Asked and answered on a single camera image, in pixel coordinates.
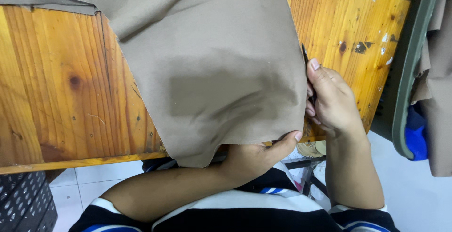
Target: white tile floor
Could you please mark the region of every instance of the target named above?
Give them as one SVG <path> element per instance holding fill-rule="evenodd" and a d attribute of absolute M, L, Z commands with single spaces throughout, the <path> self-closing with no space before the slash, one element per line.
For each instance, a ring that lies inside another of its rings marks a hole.
<path fill-rule="evenodd" d="M 95 198 L 122 180 L 143 173 L 141 161 L 66 169 L 52 183 L 58 212 L 54 232 L 67 232 Z"/>

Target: beige cloth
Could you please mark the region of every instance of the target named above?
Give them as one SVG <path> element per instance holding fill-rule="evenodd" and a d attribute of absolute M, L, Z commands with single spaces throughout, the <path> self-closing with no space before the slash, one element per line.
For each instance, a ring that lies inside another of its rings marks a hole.
<path fill-rule="evenodd" d="M 428 156 L 434 176 L 452 176 L 452 0 L 447 0 L 441 29 L 429 40 L 431 68 L 426 83 L 432 98 L 421 106 L 428 122 Z"/>
<path fill-rule="evenodd" d="M 110 19 L 168 154 L 303 129 L 307 79 L 286 0 L 89 0 Z"/>

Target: right hand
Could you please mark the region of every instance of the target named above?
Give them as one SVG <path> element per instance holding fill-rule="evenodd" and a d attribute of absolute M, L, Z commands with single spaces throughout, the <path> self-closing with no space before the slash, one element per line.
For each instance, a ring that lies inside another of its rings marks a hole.
<path fill-rule="evenodd" d="M 316 58 L 309 60 L 307 66 L 309 82 L 307 98 L 317 92 L 317 100 L 312 104 L 306 101 L 306 114 L 327 132 L 348 132 L 360 126 L 361 117 L 355 103 L 352 89 L 341 75 L 332 69 L 319 65 Z"/>

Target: white paint spot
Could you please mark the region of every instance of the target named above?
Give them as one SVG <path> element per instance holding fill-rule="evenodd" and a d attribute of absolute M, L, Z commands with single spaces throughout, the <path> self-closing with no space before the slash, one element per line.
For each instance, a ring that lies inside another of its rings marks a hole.
<path fill-rule="evenodd" d="M 386 62 L 386 65 L 389 65 L 390 63 L 392 63 L 392 56 L 391 56 L 391 59 L 389 59 L 389 60 Z"/>
<path fill-rule="evenodd" d="M 382 42 L 388 42 L 388 33 L 385 34 L 383 39 L 381 39 Z"/>

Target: wooden table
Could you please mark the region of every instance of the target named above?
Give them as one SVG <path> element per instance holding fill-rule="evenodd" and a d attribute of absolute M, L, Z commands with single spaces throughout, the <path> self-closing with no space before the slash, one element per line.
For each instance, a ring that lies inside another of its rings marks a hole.
<path fill-rule="evenodd" d="M 287 0 L 368 131 L 410 0 Z M 167 156 L 106 17 L 0 6 L 0 174 Z M 302 142 L 325 139 L 305 120 Z"/>

